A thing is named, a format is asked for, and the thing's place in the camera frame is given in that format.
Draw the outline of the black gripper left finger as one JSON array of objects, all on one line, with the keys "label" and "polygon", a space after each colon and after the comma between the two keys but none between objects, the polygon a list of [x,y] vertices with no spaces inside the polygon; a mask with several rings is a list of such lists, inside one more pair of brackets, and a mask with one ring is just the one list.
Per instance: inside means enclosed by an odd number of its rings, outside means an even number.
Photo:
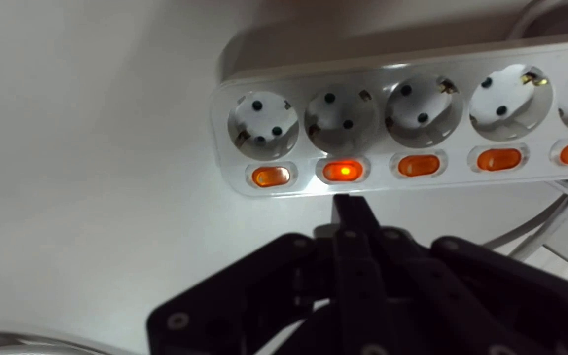
[{"label": "black gripper left finger", "polygon": [[377,220],[361,196],[338,196],[332,208],[320,237],[277,237],[156,306],[150,355],[255,355],[283,330],[292,336],[279,355],[361,352],[373,338]]}]

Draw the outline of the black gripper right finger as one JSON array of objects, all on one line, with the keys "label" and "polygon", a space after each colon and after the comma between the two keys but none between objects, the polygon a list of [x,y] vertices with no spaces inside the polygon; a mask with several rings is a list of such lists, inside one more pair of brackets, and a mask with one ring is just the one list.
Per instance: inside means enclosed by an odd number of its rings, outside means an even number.
[{"label": "black gripper right finger", "polygon": [[568,281],[346,200],[346,334],[387,355],[568,355]]}]

